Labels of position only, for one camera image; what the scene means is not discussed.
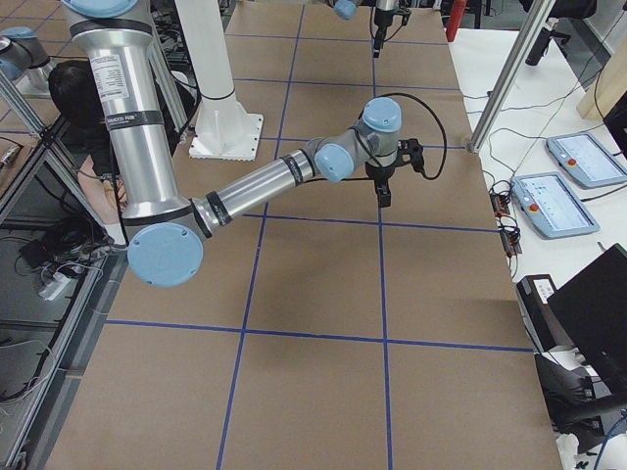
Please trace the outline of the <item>third robot arm edge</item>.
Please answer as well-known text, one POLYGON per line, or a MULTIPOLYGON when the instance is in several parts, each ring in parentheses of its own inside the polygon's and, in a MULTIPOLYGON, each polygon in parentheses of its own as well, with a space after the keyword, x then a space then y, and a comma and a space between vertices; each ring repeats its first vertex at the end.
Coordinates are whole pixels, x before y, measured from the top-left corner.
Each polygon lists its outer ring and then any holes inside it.
MULTIPOLYGON (((68 1, 74 13, 89 20, 110 20, 120 18, 137 5, 135 1, 68 1)), ((349 21, 359 6, 374 9, 370 21, 370 35, 374 39, 373 56, 377 57, 385 41, 394 18, 401 18, 401 25, 408 24, 410 7, 413 1, 329 1, 327 5, 335 14, 349 21)), ((31 97, 49 97, 48 78, 54 67, 51 57, 45 52, 37 35, 26 26, 15 26, 1 31, 1 72, 18 83, 19 89, 31 97)))

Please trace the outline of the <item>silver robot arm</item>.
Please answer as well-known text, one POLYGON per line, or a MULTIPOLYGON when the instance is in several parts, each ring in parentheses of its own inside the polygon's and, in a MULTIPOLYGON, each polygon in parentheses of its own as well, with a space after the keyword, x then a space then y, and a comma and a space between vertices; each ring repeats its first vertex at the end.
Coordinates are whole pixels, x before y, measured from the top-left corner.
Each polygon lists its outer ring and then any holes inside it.
POLYGON ((302 148, 201 198, 176 185, 163 114, 148 60, 153 41, 144 1, 68 1, 72 41, 87 55, 128 198, 121 223, 135 275, 156 287, 187 282, 198 271, 203 243, 235 216, 317 176, 340 182, 364 167, 380 207, 391 203, 388 181, 410 165, 423 172, 416 140, 400 136, 402 111, 377 97, 343 133, 302 148))

